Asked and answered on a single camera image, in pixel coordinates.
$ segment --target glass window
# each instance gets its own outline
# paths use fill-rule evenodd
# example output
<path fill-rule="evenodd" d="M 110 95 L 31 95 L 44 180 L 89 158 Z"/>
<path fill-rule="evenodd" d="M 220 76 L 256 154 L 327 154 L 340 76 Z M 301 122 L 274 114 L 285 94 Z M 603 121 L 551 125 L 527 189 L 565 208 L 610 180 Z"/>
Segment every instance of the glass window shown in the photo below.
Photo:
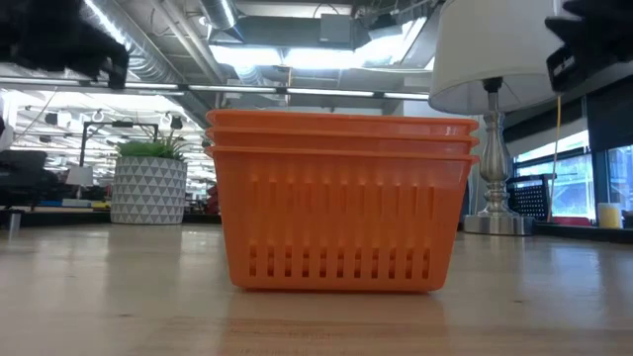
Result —
<path fill-rule="evenodd" d="M 633 210 L 633 145 L 609 150 L 609 195 L 622 210 Z"/>
<path fill-rule="evenodd" d="M 574 133 L 565 138 L 558 140 L 558 152 L 565 152 L 580 147 L 589 147 L 589 131 Z M 531 151 L 521 153 L 514 159 L 515 162 L 525 162 L 535 158 L 546 157 L 554 154 L 556 148 L 554 142 L 548 143 L 544 146 L 532 149 Z"/>
<path fill-rule="evenodd" d="M 516 170 L 518 176 L 550 174 L 553 162 L 535 164 Z M 552 201 L 552 215 L 555 217 L 582 217 L 595 219 L 593 200 L 593 167 L 591 155 L 584 154 L 566 158 L 556 164 L 556 186 Z"/>

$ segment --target orange basket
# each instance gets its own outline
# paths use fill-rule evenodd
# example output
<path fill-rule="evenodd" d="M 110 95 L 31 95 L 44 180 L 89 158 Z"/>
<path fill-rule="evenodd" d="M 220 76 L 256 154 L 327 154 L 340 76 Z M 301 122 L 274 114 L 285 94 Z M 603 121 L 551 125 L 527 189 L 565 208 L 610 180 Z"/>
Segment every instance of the orange basket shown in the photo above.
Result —
<path fill-rule="evenodd" d="M 243 128 L 211 128 L 207 136 L 218 146 L 341 149 L 350 151 L 424 152 L 468 154 L 479 140 L 471 136 L 385 135 L 284 131 Z"/>
<path fill-rule="evenodd" d="M 247 110 L 213 110 L 214 127 L 347 132 L 355 134 L 468 135 L 479 127 L 469 119 L 427 119 L 389 116 L 306 114 Z"/>
<path fill-rule="evenodd" d="M 230 278 L 252 289 L 444 285 L 469 155 L 213 147 Z"/>

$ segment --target wooden table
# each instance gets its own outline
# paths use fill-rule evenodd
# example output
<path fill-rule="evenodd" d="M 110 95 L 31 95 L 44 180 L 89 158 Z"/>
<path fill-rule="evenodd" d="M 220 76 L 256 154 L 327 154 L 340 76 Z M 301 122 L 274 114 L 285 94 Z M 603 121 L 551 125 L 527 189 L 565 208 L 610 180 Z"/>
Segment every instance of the wooden table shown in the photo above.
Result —
<path fill-rule="evenodd" d="M 208 225 L 0 241 L 0 355 L 633 355 L 633 249 L 459 235 L 431 295 L 252 293 Z"/>

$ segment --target yellow cup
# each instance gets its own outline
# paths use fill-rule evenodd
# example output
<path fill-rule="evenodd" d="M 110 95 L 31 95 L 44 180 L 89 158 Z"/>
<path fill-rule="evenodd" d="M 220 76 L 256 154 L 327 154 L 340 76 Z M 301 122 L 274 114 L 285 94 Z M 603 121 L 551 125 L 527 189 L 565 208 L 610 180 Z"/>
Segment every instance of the yellow cup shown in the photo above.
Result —
<path fill-rule="evenodd" d="M 622 228 L 622 209 L 619 204 L 600 203 L 597 205 L 599 226 L 603 228 Z"/>

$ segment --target white planter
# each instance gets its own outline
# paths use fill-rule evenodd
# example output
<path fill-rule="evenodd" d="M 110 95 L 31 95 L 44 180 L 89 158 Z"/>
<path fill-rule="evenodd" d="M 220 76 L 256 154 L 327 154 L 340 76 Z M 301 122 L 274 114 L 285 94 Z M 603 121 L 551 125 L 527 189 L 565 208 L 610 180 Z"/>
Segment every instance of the white planter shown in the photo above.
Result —
<path fill-rule="evenodd" d="M 112 223 L 181 223 L 187 164 L 155 157 L 121 157 L 112 186 Z"/>

